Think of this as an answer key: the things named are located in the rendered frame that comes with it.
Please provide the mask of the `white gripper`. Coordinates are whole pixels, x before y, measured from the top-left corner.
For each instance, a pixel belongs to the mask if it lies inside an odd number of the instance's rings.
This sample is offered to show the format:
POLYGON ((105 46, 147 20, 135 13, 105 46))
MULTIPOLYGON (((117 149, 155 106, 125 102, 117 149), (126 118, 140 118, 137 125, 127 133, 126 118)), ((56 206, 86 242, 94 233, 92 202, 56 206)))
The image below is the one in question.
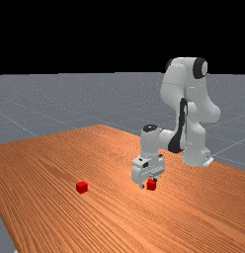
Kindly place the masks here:
POLYGON ((158 177, 165 171, 165 161, 162 154, 155 156, 138 156, 132 161, 131 180, 139 184, 140 189, 144 189, 143 182, 153 178, 158 182, 158 177))

